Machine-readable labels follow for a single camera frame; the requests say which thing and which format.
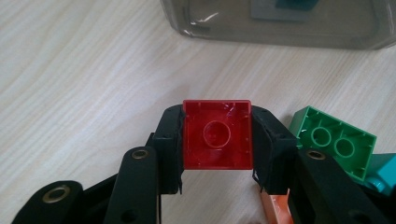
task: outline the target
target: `blue object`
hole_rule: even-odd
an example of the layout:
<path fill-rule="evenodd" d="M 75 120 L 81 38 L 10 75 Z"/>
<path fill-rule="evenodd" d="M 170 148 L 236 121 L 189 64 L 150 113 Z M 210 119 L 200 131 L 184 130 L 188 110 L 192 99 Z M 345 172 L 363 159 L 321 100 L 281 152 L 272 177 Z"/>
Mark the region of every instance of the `blue object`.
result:
<path fill-rule="evenodd" d="M 389 196 L 396 186 L 396 153 L 373 154 L 364 186 Z"/>

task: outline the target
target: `clear plastic container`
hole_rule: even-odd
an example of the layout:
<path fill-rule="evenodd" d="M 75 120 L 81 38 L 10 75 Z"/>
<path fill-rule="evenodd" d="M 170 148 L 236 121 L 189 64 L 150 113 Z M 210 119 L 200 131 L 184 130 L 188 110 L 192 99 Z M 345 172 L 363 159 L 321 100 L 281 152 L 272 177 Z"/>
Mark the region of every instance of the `clear plastic container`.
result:
<path fill-rule="evenodd" d="M 275 45 L 381 49 L 396 42 L 396 0 L 162 0 L 182 35 Z"/>

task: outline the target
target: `green lego brick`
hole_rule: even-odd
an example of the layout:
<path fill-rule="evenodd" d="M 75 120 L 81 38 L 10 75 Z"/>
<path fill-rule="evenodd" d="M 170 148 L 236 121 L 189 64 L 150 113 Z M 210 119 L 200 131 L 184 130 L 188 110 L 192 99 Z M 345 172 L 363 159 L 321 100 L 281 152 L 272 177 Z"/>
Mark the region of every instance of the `green lego brick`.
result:
<path fill-rule="evenodd" d="M 326 151 L 356 182 L 364 181 L 376 136 L 312 106 L 294 114 L 289 130 L 297 137 L 298 148 Z"/>

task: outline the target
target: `lego brick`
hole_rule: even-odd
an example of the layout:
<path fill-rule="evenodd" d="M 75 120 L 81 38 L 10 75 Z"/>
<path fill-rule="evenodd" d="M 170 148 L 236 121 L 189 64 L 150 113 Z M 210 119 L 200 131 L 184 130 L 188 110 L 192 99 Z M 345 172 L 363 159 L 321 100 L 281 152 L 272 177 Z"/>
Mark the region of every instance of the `lego brick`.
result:
<path fill-rule="evenodd" d="M 186 100 L 184 169 L 251 170 L 251 112 L 248 100 Z"/>
<path fill-rule="evenodd" d="M 396 154 L 374 154 L 371 158 L 364 186 L 390 196 L 396 186 Z"/>
<path fill-rule="evenodd" d="M 269 195 L 261 193 L 262 206 L 268 224 L 293 224 L 288 206 L 288 195 Z"/>
<path fill-rule="evenodd" d="M 298 148 L 313 147 L 331 154 L 357 182 L 367 173 L 376 137 L 308 106 L 294 114 L 289 130 Z"/>

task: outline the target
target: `wooden table surface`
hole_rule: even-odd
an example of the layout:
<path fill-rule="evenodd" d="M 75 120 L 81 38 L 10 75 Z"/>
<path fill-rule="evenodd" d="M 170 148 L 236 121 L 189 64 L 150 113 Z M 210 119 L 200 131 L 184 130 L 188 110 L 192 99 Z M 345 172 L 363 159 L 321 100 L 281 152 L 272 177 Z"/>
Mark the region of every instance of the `wooden table surface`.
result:
<path fill-rule="evenodd" d="M 289 126 L 312 105 L 396 152 L 396 48 L 310 49 L 179 35 L 160 0 L 0 0 L 0 223 L 38 189 L 114 175 L 166 107 L 249 99 Z M 163 223 L 266 223 L 251 171 L 186 171 Z"/>

